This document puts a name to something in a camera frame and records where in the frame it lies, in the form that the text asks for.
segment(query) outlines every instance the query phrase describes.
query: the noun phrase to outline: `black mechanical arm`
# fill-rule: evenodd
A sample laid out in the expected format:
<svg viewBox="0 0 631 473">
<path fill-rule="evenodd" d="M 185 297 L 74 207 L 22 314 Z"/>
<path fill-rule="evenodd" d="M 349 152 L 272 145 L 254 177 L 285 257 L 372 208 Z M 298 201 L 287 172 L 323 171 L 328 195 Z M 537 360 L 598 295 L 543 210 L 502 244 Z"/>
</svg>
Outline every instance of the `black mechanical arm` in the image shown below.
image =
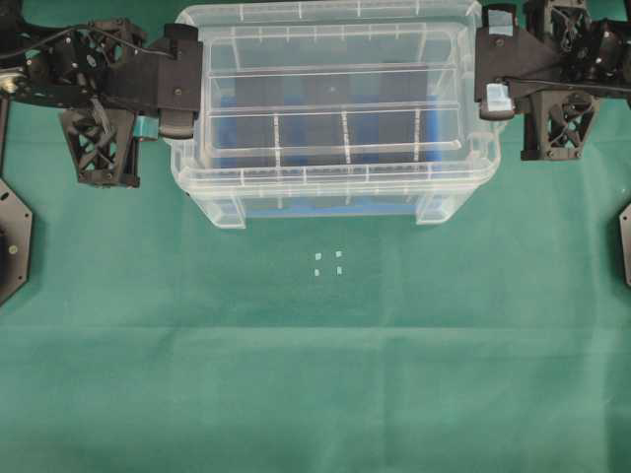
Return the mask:
<svg viewBox="0 0 631 473">
<path fill-rule="evenodd" d="M 514 5 L 483 9 L 476 37 L 475 101 L 480 117 L 523 114 L 524 161 L 578 159 L 602 99 L 631 105 L 629 21 L 594 21 L 587 0 L 528 0 L 526 28 Z M 631 213 L 620 216 L 631 286 Z"/>
<path fill-rule="evenodd" d="M 138 187 L 139 141 L 192 136 L 197 29 L 165 25 L 145 47 L 129 20 L 45 28 L 24 20 L 21 3 L 0 0 L 0 97 L 66 109 L 60 121 L 79 182 Z"/>
</svg>

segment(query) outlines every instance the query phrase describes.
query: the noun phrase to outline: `green cloth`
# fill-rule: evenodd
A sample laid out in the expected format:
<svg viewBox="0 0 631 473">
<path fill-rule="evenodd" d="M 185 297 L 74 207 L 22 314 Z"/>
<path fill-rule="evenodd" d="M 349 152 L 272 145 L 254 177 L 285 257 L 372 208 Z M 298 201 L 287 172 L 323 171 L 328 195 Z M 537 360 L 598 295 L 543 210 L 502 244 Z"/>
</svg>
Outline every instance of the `green cloth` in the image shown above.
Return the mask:
<svg viewBox="0 0 631 473">
<path fill-rule="evenodd" d="M 186 3 L 25 14 L 125 16 L 156 37 Z M 621 3 L 592 11 L 622 18 Z M 631 471 L 623 101 L 577 163 L 521 163 L 514 120 L 496 176 L 437 227 L 220 231 L 162 141 L 142 145 L 141 189 L 78 185 L 56 113 L 10 117 L 5 177 L 35 239 L 29 283 L 0 307 L 1 471 Z"/>
</svg>

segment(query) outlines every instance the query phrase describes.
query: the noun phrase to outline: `black cable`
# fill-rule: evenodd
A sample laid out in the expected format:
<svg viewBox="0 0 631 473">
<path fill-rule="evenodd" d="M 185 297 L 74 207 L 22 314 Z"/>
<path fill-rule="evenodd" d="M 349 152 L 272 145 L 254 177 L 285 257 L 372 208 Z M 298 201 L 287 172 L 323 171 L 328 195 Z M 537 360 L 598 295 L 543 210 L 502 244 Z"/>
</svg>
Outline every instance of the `black cable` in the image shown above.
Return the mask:
<svg viewBox="0 0 631 473">
<path fill-rule="evenodd" d="M 618 92 L 621 94 L 631 94 L 631 87 L 617 87 L 617 86 L 599 86 L 598 84 L 578 84 L 575 82 L 557 82 L 557 81 L 545 81 L 542 79 L 522 79 L 519 77 L 505 77 L 503 78 L 508 82 L 518 82 L 521 84 L 536 84 L 540 86 L 550 87 L 563 87 L 565 89 L 581 89 L 585 91 L 602 91 L 602 92 Z"/>
<path fill-rule="evenodd" d="M 4 60 L 4 59 L 10 59 L 12 57 L 16 57 L 19 56 L 21 54 L 26 54 L 27 52 L 33 50 L 33 49 L 38 49 L 42 46 L 47 45 L 49 42 L 54 41 L 60 37 L 66 36 L 72 32 L 76 32 L 76 31 L 80 31 L 80 30 L 85 30 L 85 31 L 89 31 L 89 32 L 93 32 L 93 33 L 97 33 L 97 34 L 102 34 L 105 37 L 108 37 L 110 39 L 113 39 L 114 41 L 123 44 L 125 46 L 129 46 L 132 47 L 134 50 L 137 50 L 138 52 L 143 52 L 145 54 L 156 54 L 156 55 L 160 55 L 160 56 L 167 56 L 170 57 L 171 59 L 173 59 L 173 56 L 168 53 L 168 52 L 164 52 L 164 51 L 158 51 L 156 49 L 147 49 L 146 47 L 142 47 L 142 46 L 138 46 L 136 44 L 134 44 L 133 42 L 127 41 L 125 39 L 122 39 L 118 36 L 116 36 L 115 34 L 111 34 L 108 32 L 105 32 L 99 28 L 96 27 L 91 27 L 90 25 L 74 25 L 72 27 L 68 27 L 68 28 L 64 28 L 63 30 L 51 34 L 43 39 L 40 39 L 39 41 L 34 42 L 33 44 L 29 44 L 28 46 L 22 47 L 20 49 L 16 49 L 14 51 L 10 51 L 10 52 L 5 52 L 0 54 L 0 60 Z"/>
</svg>

